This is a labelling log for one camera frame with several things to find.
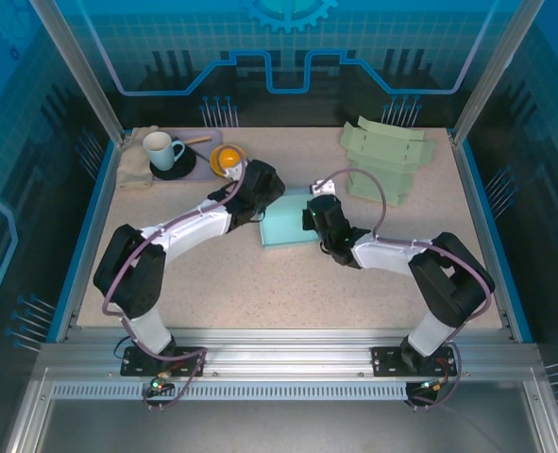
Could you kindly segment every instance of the beige cloth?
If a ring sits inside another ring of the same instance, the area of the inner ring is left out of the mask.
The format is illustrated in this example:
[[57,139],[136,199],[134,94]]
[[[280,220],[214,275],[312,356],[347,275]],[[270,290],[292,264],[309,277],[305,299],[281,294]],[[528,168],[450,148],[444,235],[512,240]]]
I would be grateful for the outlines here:
[[117,167],[117,187],[120,189],[147,189],[153,184],[150,159],[143,146],[144,137],[159,130],[157,126],[135,127],[129,146],[121,155]]

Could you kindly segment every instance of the glass panel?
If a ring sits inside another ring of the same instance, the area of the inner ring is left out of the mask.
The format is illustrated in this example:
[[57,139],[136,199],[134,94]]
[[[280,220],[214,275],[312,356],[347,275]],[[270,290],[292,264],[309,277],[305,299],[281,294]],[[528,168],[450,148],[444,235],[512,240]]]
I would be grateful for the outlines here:
[[547,0],[469,135],[533,337],[558,362],[558,0]]
[[31,6],[1,1],[0,451],[49,329],[107,140]]
[[126,127],[453,126],[517,5],[59,2]]

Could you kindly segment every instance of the table surface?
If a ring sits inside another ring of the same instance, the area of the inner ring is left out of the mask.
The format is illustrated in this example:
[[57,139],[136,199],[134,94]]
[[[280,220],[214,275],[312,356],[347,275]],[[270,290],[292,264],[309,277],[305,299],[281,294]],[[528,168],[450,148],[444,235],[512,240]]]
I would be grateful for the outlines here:
[[[222,131],[225,143],[237,143],[251,159],[273,165],[287,188],[309,186],[349,164],[346,150],[339,144],[341,127]],[[482,261],[447,132],[427,129],[426,138],[436,140],[434,159],[415,175],[404,204],[388,207],[380,233],[427,239],[450,231]],[[218,179],[117,190],[93,270],[120,225],[140,228],[170,220],[224,183]],[[350,223],[371,228],[379,218],[380,203],[348,195],[346,176],[338,176],[336,186]],[[102,295],[90,275],[77,323],[119,326],[116,318],[102,314],[101,303]],[[411,328],[427,312],[412,278],[340,266],[323,255],[317,243],[265,250],[258,225],[242,226],[174,260],[166,269],[158,306],[168,327]],[[493,305],[466,328],[499,327]]]

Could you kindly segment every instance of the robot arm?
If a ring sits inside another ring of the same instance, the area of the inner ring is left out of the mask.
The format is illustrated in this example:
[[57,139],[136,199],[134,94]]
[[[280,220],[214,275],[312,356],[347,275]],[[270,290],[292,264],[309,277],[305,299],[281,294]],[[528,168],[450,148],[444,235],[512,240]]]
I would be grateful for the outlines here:
[[[138,341],[153,353],[171,356],[174,347],[172,336],[156,307],[165,267],[200,243],[251,222],[285,191],[276,170],[259,160],[247,164],[243,178],[239,192],[225,205],[217,204],[228,197],[226,188],[223,188],[210,193],[206,200],[190,211],[198,211],[198,215],[184,215],[185,220],[163,230],[143,250],[138,261],[130,266],[114,292],[111,301],[122,309]],[[140,230],[130,225],[117,228],[94,273],[94,286],[106,295],[127,257],[164,225]]]
[[[442,233],[433,240],[378,240],[367,229],[353,227],[334,195],[320,195],[308,202],[303,212],[304,229],[314,229],[321,248],[338,263],[355,269],[384,269],[413,277],[419,286],[428,313],[400,345],[402,360],[412,371],[461,327],[485,300],[480,283],[455,262],[427,248],[440,247],[467,263],[487,284],[495,283],[459,239]],[[451,269],[450,275],[445,270]]]

